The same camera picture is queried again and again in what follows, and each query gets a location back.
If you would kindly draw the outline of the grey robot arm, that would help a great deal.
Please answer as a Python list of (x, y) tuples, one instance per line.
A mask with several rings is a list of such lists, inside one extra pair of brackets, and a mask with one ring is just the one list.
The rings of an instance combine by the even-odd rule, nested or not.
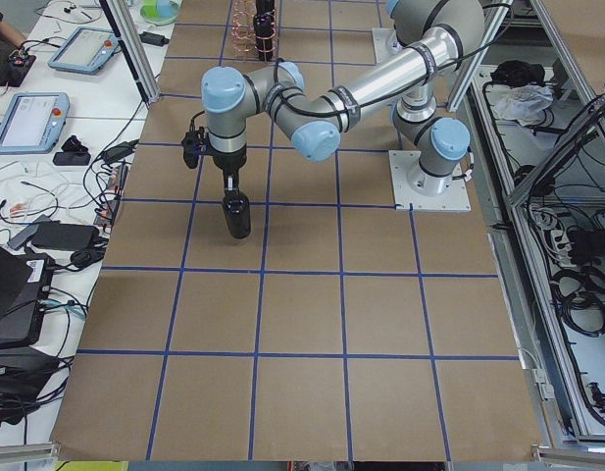
[(316, 99), (306, 95), (301, 72), (288, 61), (248, 75), (233, 67), (204, 74), (207, 153), (223, 172), (227, 196), (240, 193), (247, 119), (268, 114), (303, 157), (323, 161), (338, 148), (343, 133), (392, 99), (432, 81), (482, 41), (484, 12), (478, 1), (389, 1), (386, 11), (401, 50)]

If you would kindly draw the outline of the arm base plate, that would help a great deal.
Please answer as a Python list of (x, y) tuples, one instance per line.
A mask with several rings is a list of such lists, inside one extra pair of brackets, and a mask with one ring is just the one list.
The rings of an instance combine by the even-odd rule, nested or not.
[(445, 177), (433, 177), (420, 166), (420, 151), (388, 152), (394, 208), (397, 211), (470, 212), (467, 184), (461, 165)]

